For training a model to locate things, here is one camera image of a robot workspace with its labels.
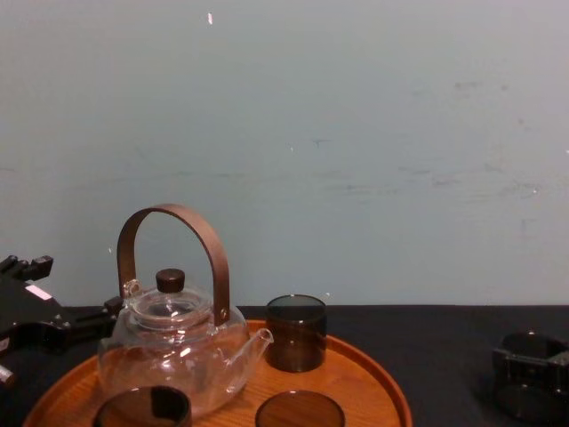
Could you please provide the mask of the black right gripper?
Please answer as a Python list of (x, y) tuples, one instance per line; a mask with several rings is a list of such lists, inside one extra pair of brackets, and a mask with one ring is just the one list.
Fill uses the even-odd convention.
[(494, 389), (530, 387), (550, 390), (549, 368), (555, 390), (568, 389), (568, 346), (552, 356), (549, 350), (494, 349), (492, 351)]

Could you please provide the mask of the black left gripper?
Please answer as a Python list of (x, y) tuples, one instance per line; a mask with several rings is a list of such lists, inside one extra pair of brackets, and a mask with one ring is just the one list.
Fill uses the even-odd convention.
[(120, 296), (106, 300), (102, 306), (68, 306), (64, 310), (44, 290), (22, 282), (47, 278), (52, 265), (49, 255), (31, 262), (9, 255), (1, 261), (2, 356), (27, 347), (63, 350), (66, 345), (112, 335), (124, 307)]

